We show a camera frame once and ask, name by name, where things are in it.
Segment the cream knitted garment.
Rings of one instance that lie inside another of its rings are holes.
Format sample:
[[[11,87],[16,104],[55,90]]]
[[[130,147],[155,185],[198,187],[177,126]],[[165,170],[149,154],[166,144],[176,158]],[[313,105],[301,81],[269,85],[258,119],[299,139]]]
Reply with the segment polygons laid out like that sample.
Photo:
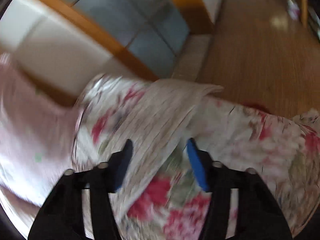
[[[106,148],[106,152],[113,153],[127,139],[133,142],[133,155],[122,188],[111,198],[116,221],[121,221],[171,155],[201,100],[222,90],[218,85],[174,79],[149,85]]]

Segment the floral bed quilt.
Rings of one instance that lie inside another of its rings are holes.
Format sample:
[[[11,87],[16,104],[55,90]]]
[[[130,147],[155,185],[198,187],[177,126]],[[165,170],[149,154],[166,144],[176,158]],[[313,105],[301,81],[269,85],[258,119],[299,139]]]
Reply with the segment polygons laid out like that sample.
[[[218,168],[258,174],[293,236],[312,219],[319,207],[319,112],[287,119],[215,98],[219,91],[101,75],[80,94],[76,170],[133,144],[122,185],[110,195],[121,239],[198,239],[208,184],[226,181],[212,173]]]

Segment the pink white pillow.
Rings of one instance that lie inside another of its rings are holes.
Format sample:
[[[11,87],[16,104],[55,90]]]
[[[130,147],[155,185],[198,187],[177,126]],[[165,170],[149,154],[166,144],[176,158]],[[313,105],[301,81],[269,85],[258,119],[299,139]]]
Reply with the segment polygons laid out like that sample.
[[[31,84],[10,54],[1,55],[1,185],[41,206],[72,167],[83,110],[62,107]]]

